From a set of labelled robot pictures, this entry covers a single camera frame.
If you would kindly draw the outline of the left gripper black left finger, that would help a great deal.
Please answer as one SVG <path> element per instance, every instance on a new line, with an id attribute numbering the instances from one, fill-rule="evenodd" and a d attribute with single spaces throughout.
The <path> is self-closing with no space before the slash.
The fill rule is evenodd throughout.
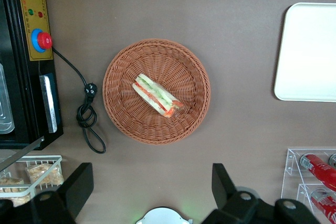
<path id="1" fill-rule="evenodd" d="M 1 200 L 1 223 L 75 223 L 93 189 L 92 164 L 82 163 L 57 190 L 44 191 L 18 207 Z"/>

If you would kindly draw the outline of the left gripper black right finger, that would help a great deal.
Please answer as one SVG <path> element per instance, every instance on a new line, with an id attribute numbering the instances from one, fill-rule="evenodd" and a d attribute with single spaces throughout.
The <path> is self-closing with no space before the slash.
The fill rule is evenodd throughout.
<path id="1" fill-rule="evenodd" d="M 247 190 L 239 190 L 221 163 L 212 166 L 212 193 L 217 208 L 203 223 L 319 223 L 302 203 L 278 199 L 272 206 Z"/>

